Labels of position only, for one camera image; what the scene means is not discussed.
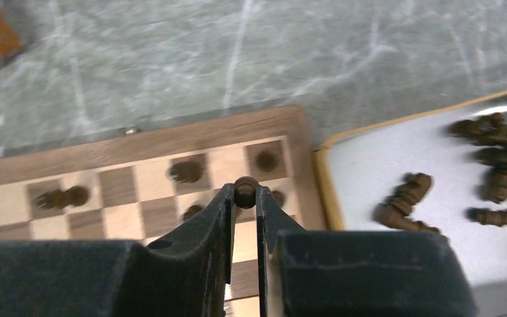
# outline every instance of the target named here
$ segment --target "marble surface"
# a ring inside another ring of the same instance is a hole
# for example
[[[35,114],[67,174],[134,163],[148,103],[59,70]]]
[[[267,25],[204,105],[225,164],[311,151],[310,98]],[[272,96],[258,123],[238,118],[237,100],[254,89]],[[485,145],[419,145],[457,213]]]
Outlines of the marble surface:
[[[318,144],[507,89],[503,0],[0,0],[0,11],[26,43],[0,62],[0,157],[291,102]]]

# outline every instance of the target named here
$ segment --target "chessboard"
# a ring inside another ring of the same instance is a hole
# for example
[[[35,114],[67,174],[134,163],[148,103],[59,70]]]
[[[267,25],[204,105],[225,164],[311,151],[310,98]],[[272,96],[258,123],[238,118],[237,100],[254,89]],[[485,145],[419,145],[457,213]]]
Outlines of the chessboard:
[[[284,106],[2,158],[0,240],[135,239],[146,245],[241,176],[279,191],[286,213],[306,229],[321,230],[310,144],[302,108]],[[269,170],[256,160],[261,152],[273,157]],[[176,182],[169,170],[180,162],[201,166],[199,179]],[[36,203],[42,194],[73,186],[86,189],[84,204],[42,209]],[[227,316],[254,316],[243,309],[259,302],[254,209],[241,211],[234,239]]]

